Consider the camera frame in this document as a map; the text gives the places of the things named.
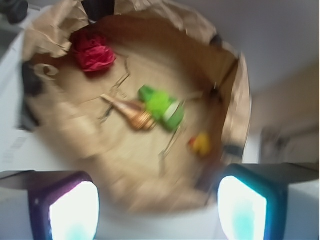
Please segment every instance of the brown paper bag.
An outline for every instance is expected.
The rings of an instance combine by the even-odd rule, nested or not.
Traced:
[[[27,29],[23,60],[44,84],[42,94],[27,99],[41,122],[37,132],[88,172],[100,194],[131,212],[203,208],[214,197],[195,189],[204,165],[187,143],[207,131],[217,156],[222,144],[244,146],[251,104],[245,59],[227,44],[210,46],[214,26],[179,4],[118,0],[115,12],[88,25],[81,3],[64,0]],[[109,71],[84,74],[69,52],[71,34],[83,27],[106,36],[117,57]],[[176,133],[160,125],[134,131],[116,111],[102,121],[110,104],[101,94],[136,99],[144,84],[180,101],[198,92],[203,97],[185,102]],[[219,97],[210,96],[214,86]]]

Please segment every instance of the yellow object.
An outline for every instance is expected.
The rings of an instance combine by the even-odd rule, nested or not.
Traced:
[[[206,132],[202,132],[196,138],[192,138],[189,141],[189,145],[192,152],[201,157],[205,157],[211,152],[211,141]]]

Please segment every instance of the wall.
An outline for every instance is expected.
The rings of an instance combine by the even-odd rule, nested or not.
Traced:
[[[255,95],[250,130],[284,127],[307,117],[319,121],[319,62]]]
[[[319,127],[318,61],[253,97],[243,162],[259,162],[263,128],[275,128],[290,136],[313,126]],[[277,153],[272,148],[269,151],[274,154],[262,162],[315,162],[319,159],[319,130],[291,139]]]
[[[197,9],[246,57],[253,94],[319,59],[318,0],[175,0]]]

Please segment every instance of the glowing white panel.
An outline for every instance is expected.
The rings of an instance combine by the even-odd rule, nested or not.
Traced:
[[[49,211],[53,240],[93,240],[99,218],[98,189],[84,181],[59,198]]]
[[[267,200],[234,176],[222,179],[218,189],[218,212],[229,240],[263,240]]]

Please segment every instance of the green plastic object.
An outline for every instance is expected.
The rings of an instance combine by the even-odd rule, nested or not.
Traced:
[[[147,85],[141,87],[138,94],[154,120],[170,132],[178,129],[184,119],[185,110],[175,98],[170,97],[165,91],[155,90]]]

